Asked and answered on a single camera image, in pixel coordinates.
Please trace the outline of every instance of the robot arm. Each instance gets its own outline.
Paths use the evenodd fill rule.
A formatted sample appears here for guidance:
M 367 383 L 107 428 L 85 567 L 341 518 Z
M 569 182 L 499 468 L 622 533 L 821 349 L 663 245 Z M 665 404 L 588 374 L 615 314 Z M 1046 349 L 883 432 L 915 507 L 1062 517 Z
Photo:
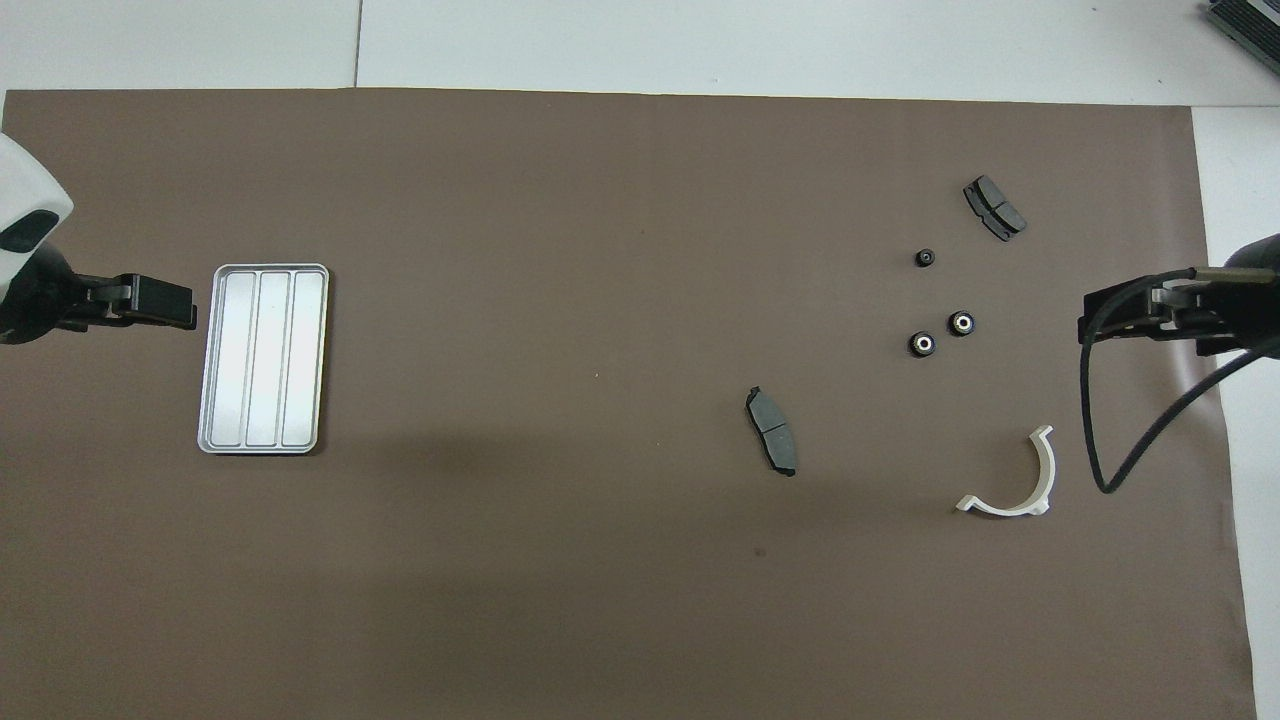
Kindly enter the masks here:
M 1179 281 L 1194 283 L 1166 287 Z M 1156 437 L 1197 397 L 1262 357 L 1280 357 L 1280 234 L 1242 247 L 1224 268 L 1185 268 L 1144 275 L 1084 296 L 1080 341 L 1080 416 L 1093 482 L 1115 492 Z M 1199 355 L 1244 350 L 1169 406 L 1107 479 L 1093 438 L 1089 359 L 1096 342 L 1114 337 L 1194 340 Z
M 29 342 L 54 328 L 196 328 L 189 288 L 132 273 L 101 278 L 72 272 L 45 242 L 72 209 L 49 170 L 0 135 L 0 345 Z

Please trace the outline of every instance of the silver tray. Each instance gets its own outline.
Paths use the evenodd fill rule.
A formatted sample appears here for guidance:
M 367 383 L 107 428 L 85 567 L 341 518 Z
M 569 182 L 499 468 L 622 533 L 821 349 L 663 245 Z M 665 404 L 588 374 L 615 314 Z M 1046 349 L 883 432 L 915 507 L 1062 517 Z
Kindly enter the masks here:
M 302 454 L 316 445 L 329 270 L 223 265 L 214 273 L 196 442 L 214 454 Z

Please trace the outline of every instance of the white robot arm casing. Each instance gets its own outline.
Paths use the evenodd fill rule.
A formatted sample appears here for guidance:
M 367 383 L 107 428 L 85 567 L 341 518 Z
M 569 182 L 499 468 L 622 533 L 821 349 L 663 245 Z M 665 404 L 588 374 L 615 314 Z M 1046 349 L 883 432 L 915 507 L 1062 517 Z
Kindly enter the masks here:
M 54 176 L 5 135 L 0 135 L 0 231 L 13 228 L 15 223 L 32 213 L 44 210 L 56 215 L 52 228 L 56 228 L 72 214 L 70 196 L 58 184 Z M 10 243 L 17 250 L 0 247 L 0 302 L 9 292 L 9 282 L 27 264 L 31 254 L 45 242 L 52 232 L 49 229 L 31 247 L 26 243 Z

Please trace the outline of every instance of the white floor tile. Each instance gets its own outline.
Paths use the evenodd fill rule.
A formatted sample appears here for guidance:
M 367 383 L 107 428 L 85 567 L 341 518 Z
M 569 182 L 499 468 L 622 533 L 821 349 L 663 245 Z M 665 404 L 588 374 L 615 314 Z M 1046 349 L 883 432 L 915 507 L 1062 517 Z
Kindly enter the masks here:
M 361 86 L 1280 105 L 1169 0 L 365 0 Z
M 0 0 L 0 88 L 340 87 L 360 0 Z

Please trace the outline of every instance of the white curved bracket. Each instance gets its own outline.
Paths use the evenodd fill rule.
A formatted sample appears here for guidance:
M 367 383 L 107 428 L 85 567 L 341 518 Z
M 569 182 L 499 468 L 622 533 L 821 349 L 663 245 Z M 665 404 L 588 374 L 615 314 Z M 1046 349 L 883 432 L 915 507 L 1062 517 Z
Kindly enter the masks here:
M 991 515 L 1000 515 L 1002 518 L 1014 518 L 1018 515 L 1043 515 L 1048 510 L 1048 493 L 1053 489 L 1053 478 L 1057 475 L 1057 462 L 1053 460 L 1053 448 L 1048 445 L 1048 433 L 1053 432 L 1053 425 L 1041 425 L 1036 428 L 1036 432 L 1030 434 L 1032 445 L 1036 446 L 1036 454 L 1041 459 L 1041 478 L 1036 483 L 1036 491 L 1024 502 L 1020 502 L 1009 510 L 1001 510 L 1000 507 L 992 507 L 978 500 L 978 496 L 966 495 L 956 505 L 960 510 L 978 509 L 983 512 Z

